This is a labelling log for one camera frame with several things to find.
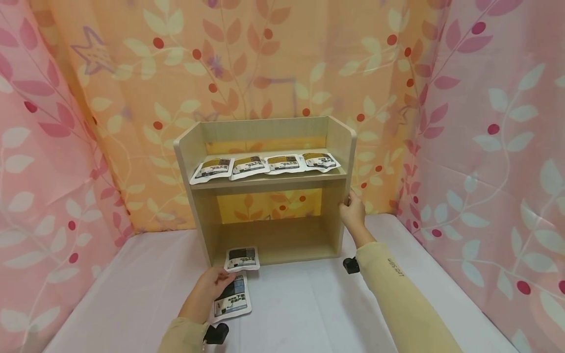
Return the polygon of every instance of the beige sleeve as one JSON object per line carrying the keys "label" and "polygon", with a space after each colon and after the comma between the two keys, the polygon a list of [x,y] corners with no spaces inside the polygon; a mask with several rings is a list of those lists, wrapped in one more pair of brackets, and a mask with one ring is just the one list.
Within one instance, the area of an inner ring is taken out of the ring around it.
{"label": "beige sleeve", "polygon": [[399,353],[461,352],[440,316],[396,265],[385,244],[362,246],[357,250],[357,262]]}
{"label": "beige sleeve", "polygon": [[208,324],[196,324],[177,317],[169,325],[157,353],[202,353]]}

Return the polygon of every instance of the white packet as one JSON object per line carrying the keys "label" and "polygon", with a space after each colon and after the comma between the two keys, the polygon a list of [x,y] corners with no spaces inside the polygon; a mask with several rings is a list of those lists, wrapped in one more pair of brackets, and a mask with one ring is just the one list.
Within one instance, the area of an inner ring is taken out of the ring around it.
{"label": "white packet", "polygon": [[215,324],[218,321],[250,312],[251,301],[249,299],[249,290],[247,289],[247,274],[245,271],[242,271],[224,289],[222,294],[214,300],[214,318],[212,323]]}
{"label": "white packet", "polygon": [[256,271],[260,267],[255,246],[235,247],[225,253],[224,269],[228,272]]}
{"label": "white packet", "polygon": [[297,154],[266,157],[269,166],[268,175],[281,173],[300,173],[306,170],[304,161]]}
{"label": "white packet", "polygon": [[200,163],[190,184],[200,184],[215,178],[229,177],[232,174],[233,158],[216,158],[207,162]]}
{"label": "white packet", "polygon": [[329,153],[308,152],[302,156],[307,171],[321,171],[326,173],[340,167],[341,164]]}
{"label": "white packet", "polygon": [[259,156],[240,158],[233,162],[233,171],[229,179],[238,180],[255,174],[267,173],[268,171],[269,166],[267,162]]}

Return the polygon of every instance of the human hand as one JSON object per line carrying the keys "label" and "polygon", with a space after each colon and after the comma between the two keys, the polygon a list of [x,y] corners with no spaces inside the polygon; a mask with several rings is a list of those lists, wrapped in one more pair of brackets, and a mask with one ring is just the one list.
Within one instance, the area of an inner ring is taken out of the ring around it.
{"label": "human hand", "polygon": [[192,292],[197,292],[202,297],[208,296],[214,300],[235,278],[235,273],[228,273],[220,267],[211,267],[200,276]]}
{"label": "human hand", "polygon": [[194,285],[186,301],[182,305],[179,317],[187,317],[198,324],[208,320],[214,299],[236,278],[236,273],[228,273],[225,269],[212,267],[206,270]]}
{"label": "human hand", "polygon": [[365,205],[353,190],[349,191],[347,204],[340,203],[340,216],[357,248],[374,242],[375,238],[365,228]]}
{"label": "human hand", "polygon": [[353,190],[349,190],[348,204],[340,203],[341,220],[349,232],[365,227],[365,215],[363,201]]}

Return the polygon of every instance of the black clamp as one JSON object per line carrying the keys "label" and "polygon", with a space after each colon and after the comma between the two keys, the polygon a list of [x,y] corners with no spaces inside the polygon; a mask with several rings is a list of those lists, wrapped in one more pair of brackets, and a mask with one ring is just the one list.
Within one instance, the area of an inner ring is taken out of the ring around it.
{"label": "black clamp", "polygon": [[210,325],[204,335],[204,343],[207,345],[223,345],[225,338],[228,336],[228,332],[229,327],[224,323],[216,327]]}
{"label": "black clamp", "polygon": [[344,267],[348,274],[358,273],[361,270],[359,269],[359,264],[357,263],[356,258],[347,258],[344,260]]}

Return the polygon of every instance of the white cloth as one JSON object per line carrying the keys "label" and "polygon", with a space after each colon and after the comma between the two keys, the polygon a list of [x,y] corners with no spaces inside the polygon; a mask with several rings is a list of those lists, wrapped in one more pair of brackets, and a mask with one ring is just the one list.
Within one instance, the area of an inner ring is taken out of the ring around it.
{"label": "white cloth", "polygon": [[[366,224],[389,246],[464,352],[517,353],[394,216],[369,216]],[[354,254],[345,234],[339,259],[248,272],[253,312],[226,321],[226,343],[206,351],[396,352],[375,297],[359,274],[347,274],[341,264]],[[193,230],[130,239],[44,353],[154,353],[205,269]]]}

